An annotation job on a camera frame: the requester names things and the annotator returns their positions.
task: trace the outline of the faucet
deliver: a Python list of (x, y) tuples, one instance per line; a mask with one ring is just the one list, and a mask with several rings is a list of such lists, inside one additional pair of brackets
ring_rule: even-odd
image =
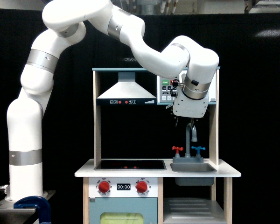
[(192, 130), (192, 139), (191, 141), (197, 141), (197, 131), (193, 122), (188, 123), (186, 127), (186, 154), (185, 158), (190, 158), (190, 131)]
[(205, 150), (202, 147), (194, 147), (197, 150), (196, 156), (191, 157), (190, 155), (190, 132), (192, 131), (192, 139), (191, 141), (197, 141), (197, 131), (194, 126), (194, 119), (192, 118), (191, 122), (187, 124), (186, 127), (186, 153), (184, 157), (179, 156), (179, 151), (182, 151), (183, 148), (172, 147), (172, 150), (176, 150), (175, 157), (173, 157), (173, 163), (188, 163), (188, 162), (203, 162), (203, 157), (200, 156), (200, 150)]

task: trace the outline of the red knob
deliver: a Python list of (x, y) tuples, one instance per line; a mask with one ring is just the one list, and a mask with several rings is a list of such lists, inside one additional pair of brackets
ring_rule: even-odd
[(147, 191), (147, 184), (144, 181), (140, 181), (139, 183), (137, 183), (136, 189), (138, 192), (144, 193), (145, 191)]
[(106, 193), (110, 189), (110, 184), (107, 181), (102, 181), (98, 185), (98, 190), (102, 193)]
[(179, 151), (182, 151), (183, 150), (183, 147), (175, 147), (175, 146), (173, 146), (172, 147), (172, 150), (176, 150), (176, 154), (179, 154)]

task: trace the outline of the silver metal ring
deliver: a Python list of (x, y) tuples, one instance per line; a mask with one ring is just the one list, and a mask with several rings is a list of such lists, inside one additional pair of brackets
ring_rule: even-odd
[(54, 73), (57, 62), (58, 58), (55, 56), (40, 50), (31, 49), (26, 64)]
[(108, 35), (110, 37), (113, 37), (116, 40), (119, 40), (120, 31), (123, 26), (123, 23), (127, 18), (130, 16), (130, 13), (127, 13), (126, 11), (119, 9), (116, 12), (114, 12), (113, 16), (111, 17), (108, 25)]
[(42, 149), (32, 151), (9, 151), (9, 164), (27, 166), (42, 162)]
[(203, 99), (209, 90), (210, 83), (201, 84), (195, 80), (190, 80), (188, 76), (185, 77), (184, 87), (182, 92), (190, 99)]
[(186, 53), (187, 58), (188, 58), (188, 62), (190, 61), (190, 58), (191, 58), (190, 53), (188, 52), (188, 50), (184, 46), (182, 46), (179, 43), (173, 43), (172, 46), (177, 46), (177, 47), (181, 48)]
[(57, 35), (60, 37), (67, 38), (67, 37), (73, 36), (76, 33), (76, 31), (78, 30), (78, 28), (79, 28), (79, 23), (76, 23), (74, 25), (69, 26), (66, 30), (57, 33)]

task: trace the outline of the oven door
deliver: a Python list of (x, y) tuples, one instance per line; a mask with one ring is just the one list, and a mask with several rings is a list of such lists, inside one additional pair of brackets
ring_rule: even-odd
[(96, 197), (91, 201), (89, 224), (157, 224), (157, 198)]

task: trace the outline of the wooden frame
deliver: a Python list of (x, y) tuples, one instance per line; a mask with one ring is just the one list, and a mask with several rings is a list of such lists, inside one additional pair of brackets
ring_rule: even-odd
[[(94, 110), (94, 166), (101, 160), (101, 111), (96, 105), (100, 92), (100, 77), (93, 71), (93, 110)], [(216, 104), (210, 105), (210, 160), (219, 165), (219, 70), (216, 73)], [(89, 178), (83, 178), (83, 223), (89, 223)], [(210, 199), (215, 201), (217, 193), (216, 178), (210, 187)], [(163, 224), (163, 177), (158, 177), (158, 224)], [(232, 224), (232, 177), (224, 178), (224, 218), (227, 224)]]

